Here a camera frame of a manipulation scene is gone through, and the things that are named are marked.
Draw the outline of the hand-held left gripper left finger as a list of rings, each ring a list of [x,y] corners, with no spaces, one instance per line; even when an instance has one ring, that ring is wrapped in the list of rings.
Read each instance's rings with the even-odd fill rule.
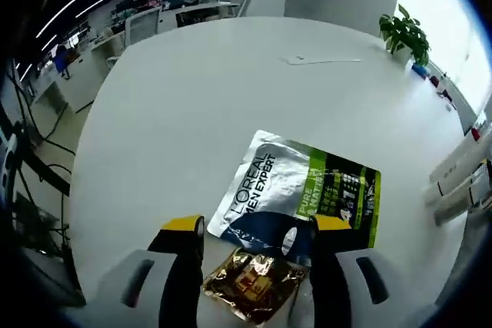
[[[100,283],[101,327],[196,327],[204,217],[174,218]]]

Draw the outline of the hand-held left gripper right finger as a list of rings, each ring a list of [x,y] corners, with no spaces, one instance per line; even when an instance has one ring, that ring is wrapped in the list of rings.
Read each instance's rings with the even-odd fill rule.
[[[403,284],[376,250],[351,250],[355,230],[338,217],[312,218],[310,282],[315,327],[399,327]]]

